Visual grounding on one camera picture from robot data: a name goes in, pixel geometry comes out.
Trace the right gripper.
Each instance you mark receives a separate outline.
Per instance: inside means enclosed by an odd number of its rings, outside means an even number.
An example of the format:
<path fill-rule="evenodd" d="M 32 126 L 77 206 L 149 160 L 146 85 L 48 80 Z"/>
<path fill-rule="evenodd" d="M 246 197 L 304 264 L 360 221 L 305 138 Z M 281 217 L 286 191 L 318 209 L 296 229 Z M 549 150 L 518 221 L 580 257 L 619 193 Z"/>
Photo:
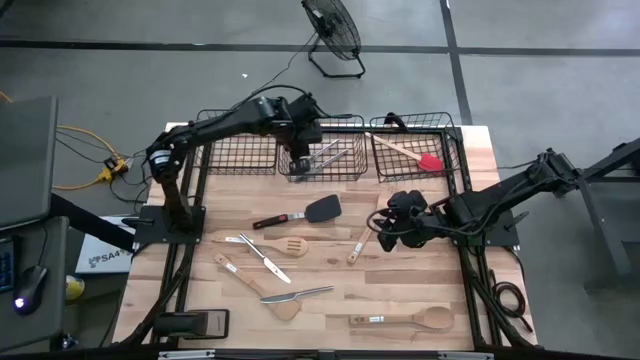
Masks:
<path fill-rule="evenodd" d="M 425 198 L 417 190 L 394 193 L 387 201 L 387 210 L 382 212 L 386 219 L 377 239 L 385 252 L 391 252 L 398 239 L 409 248 L 421 248 L 427 242 L 421 232 L 425 228 L 416 222 L 419 215 L 425 215 L 428 206 Z"/>

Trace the silver table knife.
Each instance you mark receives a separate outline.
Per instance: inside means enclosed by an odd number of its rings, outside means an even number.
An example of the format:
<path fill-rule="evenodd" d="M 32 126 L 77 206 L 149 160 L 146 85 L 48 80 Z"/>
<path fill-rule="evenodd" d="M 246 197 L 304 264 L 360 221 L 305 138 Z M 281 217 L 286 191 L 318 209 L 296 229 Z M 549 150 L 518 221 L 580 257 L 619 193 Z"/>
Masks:
<path fill-rule="evenodd" d="M 275 264 L 273 263 L 266 255 L 264 255 L 255 245 L 252 241 L 249 240 L 249 238 L 243 234 L 240 233 L 239 237 L 241 238 L 241 240 L 253 251 L 255 252 L 262 260 L 263 260 L 263 264 L 264 266 L 271 271 L 276 277 L 278 277 L 281 281 L 290 284 L 291 283 L 291 279 Z"/>
<path fill-rule="evenodd" d="M 260 299 L 260 302 L 263 304 L 285 303 L 285 302 L 297 300 L 298 298 L 303 296 L 325 293 L 333 290 L 334 290 L 334 287 L 332 285 L 323 286 L 323 287 L 317 287 L 317 288 L 312 288 L 307 290 L 300 290 L 300 291 L 294 291 L 294 292 L 289 292 L 289 293 L 284 293 L 279 295 L 262 297 Z"/>
<path fill-rule="evenodd" d="M 316 175 L 316 174 L 320 173 L 324 168 L 328 167 L 333 162 L 337 161 L 339 158 L 341 158 L 342 156 L 346 155 L 348 152 L 349 152 L 348 149 L 342 150 L 339 153 L 337 153 L 336 155 L 334 155 L 331 158 L 329 158 L 328 160 L 320 163 L 319 165 L 315 165 L 308 172 L 306 172 L 305 174 L 299 176 L 298 177 L 298 181 L 302 181 L 305 178 L 308 178 L 308 177 L 310 177 L 312 175 Z"/>
<path fill-rule="evenodd" d="M 320 157 L 326 151 L 328 151 L 332 146 L 334 146 L 337 143 L 339 143 L 339 141 L 340 141 L 339 139 L 335 139 L 335 140 L 331 141 L 330 143 L 326 144 L 320 150 L 318 150 L 318 151 L 314 152 L 312 155 L 310 155 L 309 160 L 310 161 L 315 161 L 318 157 Z"/>

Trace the wooden forked spatula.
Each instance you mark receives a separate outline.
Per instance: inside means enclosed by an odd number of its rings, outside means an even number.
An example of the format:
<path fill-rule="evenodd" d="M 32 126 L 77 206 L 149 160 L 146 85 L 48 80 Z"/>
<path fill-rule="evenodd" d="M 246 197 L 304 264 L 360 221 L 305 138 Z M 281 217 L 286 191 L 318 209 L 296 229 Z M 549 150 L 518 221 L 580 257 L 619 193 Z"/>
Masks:
<path fill-rule="evenodd" d="M 347 257 L 347 262 L 349 264 L 354 264 L 357 259 L 359 258 L 364 246 L 366 245 L 366 243 L 368 242 L 371 234 L 373 233 L 373 231 L 370 228 L 366 228 L 362 235 L 359 237 L 354 249 L 352 250 L 351 254 Z"/>

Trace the black spatula red-black handle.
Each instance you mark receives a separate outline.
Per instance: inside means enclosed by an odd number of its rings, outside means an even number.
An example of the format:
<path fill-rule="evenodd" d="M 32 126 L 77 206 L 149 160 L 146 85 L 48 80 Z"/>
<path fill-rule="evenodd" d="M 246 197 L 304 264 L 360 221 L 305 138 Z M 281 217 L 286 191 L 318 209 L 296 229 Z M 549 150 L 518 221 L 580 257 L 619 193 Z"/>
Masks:
<path fill-rule="evenodd" d="M 337 195 L 329 195 L 309 204 L 303 212 L 281 214 L 252 224 L 254 230 L 304 219 L 309 223 L 326 222 L 342 214 L 341 203 Z"/>

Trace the red silicone spatula wooden handle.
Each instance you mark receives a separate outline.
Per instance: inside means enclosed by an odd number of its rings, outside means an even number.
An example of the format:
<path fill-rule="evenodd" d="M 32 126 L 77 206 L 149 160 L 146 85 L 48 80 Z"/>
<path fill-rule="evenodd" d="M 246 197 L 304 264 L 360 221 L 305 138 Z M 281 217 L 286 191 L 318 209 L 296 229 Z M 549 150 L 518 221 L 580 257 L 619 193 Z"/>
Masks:
<path fill-rule="evenodd" d="M 370 139 L 372 139 L 374 142 L 379 143 L 387 148 L 393 149 L 403 155 L 406 155 L 407 157 L 415 160 L 417 162 L 417 166 L 426 172 L 436 172 L 436 171 L 442 171 L 444 169 L 444 165 L 442 163 L 442 161 L 434 156 L 428 155 L 428 154 L 417 154 L 414 153 L 400 145 L 397 145 L 395 143 L 392 143 L 390 141 L 384 140 L 381 137 L 378 137 L 376 135 L 373 135 L 370 132 L 365 132 L 364 133 L 365 136 L 369 137 Z"/>

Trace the wooden spoon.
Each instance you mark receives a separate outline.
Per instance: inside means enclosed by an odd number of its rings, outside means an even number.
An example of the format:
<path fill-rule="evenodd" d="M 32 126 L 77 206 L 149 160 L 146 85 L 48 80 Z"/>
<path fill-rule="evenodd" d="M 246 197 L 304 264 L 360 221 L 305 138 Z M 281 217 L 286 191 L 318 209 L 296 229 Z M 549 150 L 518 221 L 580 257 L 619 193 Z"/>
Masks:
<path fill-rule="evenodd" d="M 404 315 L 350 315 L 350 325 L 412 324 L 430 330 L 448 330 L 454 325 L 454 314 L 446 307 L 434 306 Z"/>

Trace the wooden turner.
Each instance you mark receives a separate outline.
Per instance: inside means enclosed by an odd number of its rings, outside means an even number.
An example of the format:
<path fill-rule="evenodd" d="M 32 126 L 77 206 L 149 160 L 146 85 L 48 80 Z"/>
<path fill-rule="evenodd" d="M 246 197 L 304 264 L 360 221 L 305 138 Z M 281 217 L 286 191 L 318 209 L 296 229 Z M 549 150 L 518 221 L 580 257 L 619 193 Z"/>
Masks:
<path fill-rule="evenodd" d="M 252 276 L 237 267 L 223 254 L 216 254 L 214 260 L 261 297 L 274 295 L 273 291 L 263 287 Z M 267 304 L 267 307 L 278 319 L 283 321 L 292 320 L 301 309 L 300 303 L 296 300 L 284 303 L 271 303 Z"/>

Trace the wooden slotted spatula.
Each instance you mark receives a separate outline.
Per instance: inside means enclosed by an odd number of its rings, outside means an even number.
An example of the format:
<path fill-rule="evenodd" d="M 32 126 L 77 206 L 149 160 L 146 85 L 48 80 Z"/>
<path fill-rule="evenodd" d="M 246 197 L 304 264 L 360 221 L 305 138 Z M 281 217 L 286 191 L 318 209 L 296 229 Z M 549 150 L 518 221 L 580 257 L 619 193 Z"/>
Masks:
<path fill-rule="evenodd" d="M 213 241 L 218 243 L 244 244 L 244 241 L 240 237 L 231 236 L 214 236 Z M 250 239 L 250 242 L 257 246 L 275 249 L 282 254 L 292 257 L 302 257 L 309 250 L 308 242 L 300 237 L 283 237 L 275 240 Z"/>

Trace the black floor fan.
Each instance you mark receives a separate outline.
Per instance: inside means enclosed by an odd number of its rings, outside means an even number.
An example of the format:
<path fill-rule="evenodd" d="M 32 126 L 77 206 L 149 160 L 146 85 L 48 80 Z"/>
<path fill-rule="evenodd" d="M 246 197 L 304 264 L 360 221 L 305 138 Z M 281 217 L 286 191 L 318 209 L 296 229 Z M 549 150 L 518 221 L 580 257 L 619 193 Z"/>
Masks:
<path fill-rule="evenodd" d="M 360 79 L 366 68 L 360 58 L 361 38 L 357 26 L 341 0 L 301 0 L 301 5 L 317 35 L 308 60 L 325 78 Z M 360 66 L 358 73 L 330 74 L 314 59 L 319 43 L 323 42 L 330 52 L 343 61 L 356 61 Z"/>

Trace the yellow power splitter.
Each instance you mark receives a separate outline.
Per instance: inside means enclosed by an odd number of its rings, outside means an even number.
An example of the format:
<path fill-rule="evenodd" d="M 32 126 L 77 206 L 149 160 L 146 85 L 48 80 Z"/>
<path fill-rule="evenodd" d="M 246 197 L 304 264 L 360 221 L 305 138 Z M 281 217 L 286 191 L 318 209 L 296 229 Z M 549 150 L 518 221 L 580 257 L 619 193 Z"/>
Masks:
<path fill-rule="evenodd" d="M 110 157 L 103 161 L 103 167 L 98 175 L 100 181 L 111 182 L 117 176 L 126 173 L 129 170 L 127 161 L 119 157 Z"/>

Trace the grey metal stand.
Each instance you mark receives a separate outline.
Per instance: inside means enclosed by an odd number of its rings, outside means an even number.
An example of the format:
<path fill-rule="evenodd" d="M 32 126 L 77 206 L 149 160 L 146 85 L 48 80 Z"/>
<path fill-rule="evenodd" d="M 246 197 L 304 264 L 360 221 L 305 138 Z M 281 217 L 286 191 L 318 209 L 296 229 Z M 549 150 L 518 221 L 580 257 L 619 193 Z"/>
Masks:
<path fill-rule="evenodd" d="M 616 146 L 608 156 L 583 169 L 578 188 L 612 267 L 586 282 L 585 291 L 640 290 L 640 266 L 632 265 L 625 249 L 627 245 L 640 247 L 640 137 Z"/>

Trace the black rectangular device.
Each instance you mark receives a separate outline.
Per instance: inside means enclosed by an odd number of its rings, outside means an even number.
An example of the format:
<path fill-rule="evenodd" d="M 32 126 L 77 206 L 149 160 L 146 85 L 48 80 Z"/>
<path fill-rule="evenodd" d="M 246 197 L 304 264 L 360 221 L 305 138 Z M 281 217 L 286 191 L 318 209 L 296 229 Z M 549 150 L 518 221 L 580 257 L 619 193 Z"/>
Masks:
<path fill-rule="evenodd" d="M 200 309 L 187 312 L 161 313 L 153 323 L 158 337 L 179 337 L 187 340 L 224 339 L 228 337 L 228 309 Z"/>

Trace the black diagonal bar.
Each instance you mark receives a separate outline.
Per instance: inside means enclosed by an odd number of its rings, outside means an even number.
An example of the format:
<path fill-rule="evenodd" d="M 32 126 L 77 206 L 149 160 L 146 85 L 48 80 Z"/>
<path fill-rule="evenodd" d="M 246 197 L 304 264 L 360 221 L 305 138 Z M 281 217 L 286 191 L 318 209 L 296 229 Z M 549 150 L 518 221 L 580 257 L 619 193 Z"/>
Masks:
<path fill-rule="evenodd" d="M 92 235 L 119 249 L 134 252 L 134 235 L 121 227 L 56 195 L 50 197 L 50 217 L 66 217 L 72 228 Z"/>

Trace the white cardboard box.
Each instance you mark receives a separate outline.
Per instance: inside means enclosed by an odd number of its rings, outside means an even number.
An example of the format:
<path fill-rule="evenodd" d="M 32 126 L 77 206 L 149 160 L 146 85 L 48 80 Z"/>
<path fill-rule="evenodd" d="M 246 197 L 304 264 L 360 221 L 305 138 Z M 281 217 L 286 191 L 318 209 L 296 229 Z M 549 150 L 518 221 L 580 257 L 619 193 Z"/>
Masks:
<path fill-rule="evenodd" d="M 93 235 L 86 234 L 83 239 L 76 274 L 124 274 L 128 273 L 132 263 L 131 252 L 110 245 Z"/>

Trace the dark grey desk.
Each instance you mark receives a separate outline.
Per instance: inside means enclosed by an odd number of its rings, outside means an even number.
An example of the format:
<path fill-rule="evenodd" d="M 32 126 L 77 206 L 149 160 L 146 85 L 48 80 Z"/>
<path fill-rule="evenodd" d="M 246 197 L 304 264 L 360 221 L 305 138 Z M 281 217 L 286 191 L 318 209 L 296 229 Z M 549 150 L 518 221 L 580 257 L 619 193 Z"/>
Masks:
<path fill-rule="evenodd" d="M 9 249 L 13 251 L 15 284 L 35 265 L 47 269 L 40 305 L 27 315 L 16 312 L 12 289 L 0 290 L 0 353 L 48 341 L 61 333 L 67 235 L 68 220 L 63 217 L 0 231 L 0 257 Z"/>

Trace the grey monitor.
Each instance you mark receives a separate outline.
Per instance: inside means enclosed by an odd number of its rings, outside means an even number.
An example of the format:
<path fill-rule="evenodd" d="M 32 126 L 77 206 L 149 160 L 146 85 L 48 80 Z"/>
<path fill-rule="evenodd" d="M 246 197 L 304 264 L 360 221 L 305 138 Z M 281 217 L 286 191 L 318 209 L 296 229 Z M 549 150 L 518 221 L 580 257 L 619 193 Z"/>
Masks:
<path fill-rule="evenodd" d="M 49 213 L 57 120 L 55 97 L 0 104 L 0 230 Z"/>

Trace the small yellow object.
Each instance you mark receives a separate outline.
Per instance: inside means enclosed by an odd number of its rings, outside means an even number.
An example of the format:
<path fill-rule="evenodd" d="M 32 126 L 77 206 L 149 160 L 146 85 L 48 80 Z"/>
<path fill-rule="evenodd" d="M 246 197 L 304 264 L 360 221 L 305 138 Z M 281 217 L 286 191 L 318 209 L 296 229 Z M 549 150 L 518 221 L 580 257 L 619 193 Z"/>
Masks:
<path fill-rule="evenodd" d="M 85 282 L 83 279 L 67 275 L 65 278 L 65 299 L 73 301 L 82 296 L 85 291 Z"/>

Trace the black computer mouse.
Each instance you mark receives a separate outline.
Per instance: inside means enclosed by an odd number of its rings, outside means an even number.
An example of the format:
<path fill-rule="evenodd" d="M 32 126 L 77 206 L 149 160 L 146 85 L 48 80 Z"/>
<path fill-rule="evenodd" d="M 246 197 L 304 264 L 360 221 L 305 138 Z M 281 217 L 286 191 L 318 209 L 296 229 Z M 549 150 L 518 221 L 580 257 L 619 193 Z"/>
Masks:
<path fill-rule="evenodd" d="M 48 273 L 46 267 L 34 265 L 21 274 L 13 291 L 13 309 L 18 315 L 32 314 L 41 305 Z"/>

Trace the dark keyboard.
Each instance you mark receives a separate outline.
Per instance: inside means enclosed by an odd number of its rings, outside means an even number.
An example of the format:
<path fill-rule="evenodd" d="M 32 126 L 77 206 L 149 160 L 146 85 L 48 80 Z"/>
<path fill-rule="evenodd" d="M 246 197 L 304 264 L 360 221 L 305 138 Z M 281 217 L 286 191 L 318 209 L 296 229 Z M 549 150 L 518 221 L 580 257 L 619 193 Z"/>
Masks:
<path fill-rule="evenodd" d="M 10 291 L 15 283 L 15 249 L 11 238 L 0 239 L 0 293 Z"/>

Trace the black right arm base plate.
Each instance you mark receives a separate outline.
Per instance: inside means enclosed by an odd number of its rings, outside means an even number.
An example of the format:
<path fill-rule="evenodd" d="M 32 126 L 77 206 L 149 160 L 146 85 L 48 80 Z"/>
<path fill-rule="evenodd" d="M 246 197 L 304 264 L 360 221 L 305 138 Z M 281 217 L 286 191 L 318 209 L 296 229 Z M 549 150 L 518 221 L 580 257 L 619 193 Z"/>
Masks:
<path fill-rule="evenodd" d="M 497 222 L 486 228 L 486 232 L 472 238 L 454 237 L 452 243 L 455 246 L 468 247 L 514 247 L 520 244 L 516 225 L 528 215 L 523 212 L 514 215 L 511 210 L 503 213 Z"/>

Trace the silver bracket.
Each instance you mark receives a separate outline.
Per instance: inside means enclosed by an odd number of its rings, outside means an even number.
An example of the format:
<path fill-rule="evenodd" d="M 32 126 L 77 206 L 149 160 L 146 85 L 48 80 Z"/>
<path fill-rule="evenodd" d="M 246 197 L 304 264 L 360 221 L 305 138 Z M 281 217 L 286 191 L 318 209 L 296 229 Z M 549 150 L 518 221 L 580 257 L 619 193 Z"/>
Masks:
<path fill-rule="evenodd" d="M 438 353 L 438 360 L 495 360 L 491 353 L 442 351 Z"/>
<path fill-rule="evenodd" d="M 162 351 L 157 360 L 212 360 L 216 358 L 214 349 Z"/>

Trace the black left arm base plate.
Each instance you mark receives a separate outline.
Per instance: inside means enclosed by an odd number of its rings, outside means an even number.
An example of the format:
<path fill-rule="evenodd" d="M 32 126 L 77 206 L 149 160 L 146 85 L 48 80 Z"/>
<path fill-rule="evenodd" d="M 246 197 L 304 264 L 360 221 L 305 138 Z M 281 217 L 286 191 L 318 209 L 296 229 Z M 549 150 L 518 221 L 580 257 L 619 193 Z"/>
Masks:
<path fill-rule="evenodd" d="M 164 206 L 144 206 L 134 219 L 134 241 L 139 244 L 194 245 L 203 237 L 206 208 L 191 206 L 187 219 L 172 216 Z"/>

